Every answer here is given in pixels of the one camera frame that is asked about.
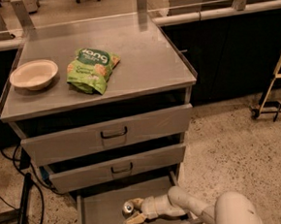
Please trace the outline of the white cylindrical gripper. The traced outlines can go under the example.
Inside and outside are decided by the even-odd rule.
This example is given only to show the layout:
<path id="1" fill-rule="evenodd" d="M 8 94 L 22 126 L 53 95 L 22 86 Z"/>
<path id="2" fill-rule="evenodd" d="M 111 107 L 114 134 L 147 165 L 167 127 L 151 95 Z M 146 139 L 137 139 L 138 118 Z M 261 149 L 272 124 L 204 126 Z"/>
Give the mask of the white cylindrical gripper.
<path id="1" fill-rule="evenodd" d="M 167 195 L 147 198 L 133 198 L 129 200 L 131 209 L 136 211 L 123 224 L 143 224 L 146 219 L 156 219 L 159 216 L 179 217 L 187 213 L 186 209 L 175 207 Z"/>

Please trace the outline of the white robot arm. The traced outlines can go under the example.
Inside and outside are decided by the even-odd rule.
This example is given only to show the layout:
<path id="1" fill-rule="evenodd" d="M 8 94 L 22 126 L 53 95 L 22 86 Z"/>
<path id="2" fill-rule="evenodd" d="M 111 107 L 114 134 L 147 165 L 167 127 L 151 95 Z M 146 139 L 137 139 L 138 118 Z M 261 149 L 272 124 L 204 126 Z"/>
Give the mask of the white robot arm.
<path id="1" fill-rule="evenodd" d="M 128 214 L 123 224 L 143 224 L 160 216 L 178 217 L 192 212 L 205 224 L 264 224 L 256 208 L 243 194 L 230 191 L 218 196 L 215 205 L 201 201 L 178 186 L 166 195 L 132 198 L 123 204 Z"/>

